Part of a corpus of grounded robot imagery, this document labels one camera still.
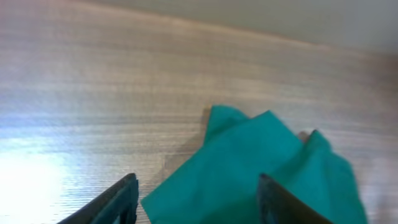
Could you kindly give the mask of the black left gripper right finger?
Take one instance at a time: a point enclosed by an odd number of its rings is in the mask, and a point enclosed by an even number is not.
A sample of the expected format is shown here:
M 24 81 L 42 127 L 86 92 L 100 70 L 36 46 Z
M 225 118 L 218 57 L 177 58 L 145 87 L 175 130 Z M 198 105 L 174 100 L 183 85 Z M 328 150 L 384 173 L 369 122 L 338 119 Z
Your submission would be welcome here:
M 259 176 L 257 206 L 263 224 L 331 224 L 266 174 Z

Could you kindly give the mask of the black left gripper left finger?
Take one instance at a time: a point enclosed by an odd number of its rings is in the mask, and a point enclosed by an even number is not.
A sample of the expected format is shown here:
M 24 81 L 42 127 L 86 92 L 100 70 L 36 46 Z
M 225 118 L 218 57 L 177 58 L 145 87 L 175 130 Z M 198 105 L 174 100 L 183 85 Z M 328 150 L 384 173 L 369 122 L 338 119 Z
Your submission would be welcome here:
M 130 173 L 59 224 L 135 224 L 138 199 L 139 183 Z

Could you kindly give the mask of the green cloth garment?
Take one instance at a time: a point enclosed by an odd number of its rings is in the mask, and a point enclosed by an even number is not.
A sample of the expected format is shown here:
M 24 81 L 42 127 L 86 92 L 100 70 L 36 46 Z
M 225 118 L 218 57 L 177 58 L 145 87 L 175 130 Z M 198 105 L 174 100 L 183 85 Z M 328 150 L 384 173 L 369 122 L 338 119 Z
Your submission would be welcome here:
M 313 131 L 299 139 L 277 116 L 214 105 L 202 147 L 141 204 L 152 223 L 259 223 L 261 174 L 332 223 L 366 223 L 348 161 Z

